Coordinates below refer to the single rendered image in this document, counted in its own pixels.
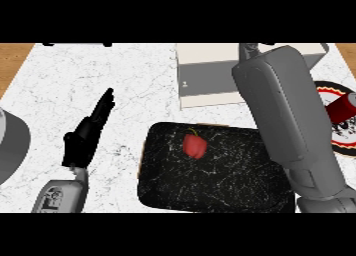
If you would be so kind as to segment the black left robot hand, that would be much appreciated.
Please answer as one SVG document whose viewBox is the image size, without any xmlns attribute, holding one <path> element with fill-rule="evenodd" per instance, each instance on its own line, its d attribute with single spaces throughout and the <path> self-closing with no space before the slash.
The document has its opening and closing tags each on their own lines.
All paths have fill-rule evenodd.
<svg viewBox="0 0 356 256">
<path fill-rule="evenodd" d="M 83 118 L 75 130 L 64 136 L 62 165 L 65 167 L 89 167 L 114 106 L 114 89 L 109 88 L 98 101 L 92 115 Z"/>
</svg>

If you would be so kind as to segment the black speckled tray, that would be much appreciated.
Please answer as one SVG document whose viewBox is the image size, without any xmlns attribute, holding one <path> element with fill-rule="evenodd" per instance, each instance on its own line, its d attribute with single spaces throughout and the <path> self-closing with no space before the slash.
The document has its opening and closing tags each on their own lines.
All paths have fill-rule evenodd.
<svg viewBox="0 0 356 256">
<path fill-rule="evenodd" d="M 201 159 L 183 152 L 193 128 L 207 140 Z M 137 196 L 143 205 L 202 213 L 292 213 L 295 193 L 251 128 L 160 122 L 145 141 Z"/>
</svg>

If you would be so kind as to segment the cream and grey tiered shelf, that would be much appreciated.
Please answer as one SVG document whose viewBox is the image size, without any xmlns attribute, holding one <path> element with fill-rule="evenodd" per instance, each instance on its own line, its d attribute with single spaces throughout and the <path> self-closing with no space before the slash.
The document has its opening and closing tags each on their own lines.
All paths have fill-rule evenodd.
<svg viewBox="0 0 356 256">
<path fill-rule="evenodd" d="M 185 108 L 248 103 L 254 110 L 287 110 L 298 95 L 318 96 L 310 69 L 325 43 L 180 43 L 176 51 Z"/>
</svg>

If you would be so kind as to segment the grey round pot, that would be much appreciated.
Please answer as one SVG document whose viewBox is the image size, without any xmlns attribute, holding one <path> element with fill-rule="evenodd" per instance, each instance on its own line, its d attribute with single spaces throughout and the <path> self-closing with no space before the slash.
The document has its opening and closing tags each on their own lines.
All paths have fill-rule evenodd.
<svg viewBox="0 0 356 256">
<path fill-rule="evenodd" d="M 0 107 L 0 185 L 16 172 L 31 143 L 24 120 Z"/>
</svg>

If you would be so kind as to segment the red pepper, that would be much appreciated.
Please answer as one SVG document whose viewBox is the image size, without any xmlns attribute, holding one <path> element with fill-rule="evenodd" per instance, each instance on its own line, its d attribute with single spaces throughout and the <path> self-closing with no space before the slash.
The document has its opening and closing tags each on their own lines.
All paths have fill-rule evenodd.
<svg viewBox="0 0 356 256">
<path fill-rule="evenodd" d="M 183 152 L 186 155 L 195 159 L 201 159 L 207 152 L 208 142 L 198 135 L 193 128 L 188 129 L 189 134 L 185 135 L 183 139 Z"/>
</svg>

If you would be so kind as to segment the red can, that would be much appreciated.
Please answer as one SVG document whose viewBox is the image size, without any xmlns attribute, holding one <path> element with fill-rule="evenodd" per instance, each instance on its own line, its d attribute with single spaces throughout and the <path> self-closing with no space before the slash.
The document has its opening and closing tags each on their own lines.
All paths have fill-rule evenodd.
<svg viewBox="0 0 356 256">
<path fill-rule="evenodd" d="M 356 116 L 356 93 L 344 94 L 328 106 L 331 122 L 340 124 Z"/>
</svg>

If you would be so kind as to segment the round plate with red-black rim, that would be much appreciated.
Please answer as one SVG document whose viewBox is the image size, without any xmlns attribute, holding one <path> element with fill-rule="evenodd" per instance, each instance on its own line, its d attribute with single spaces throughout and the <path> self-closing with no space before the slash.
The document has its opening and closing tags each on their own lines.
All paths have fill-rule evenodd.
<svg viewBox="0 0 356 256">
<path fill-rule="evenodd" d="M 316 81 L 318 92 L 328 106 L 343 95 L 353 90 L 338 83 Z M 340 124 L 332 125 L 332 149 L 337 153 L 356 157 L 356 116 Z"/>
</svg>

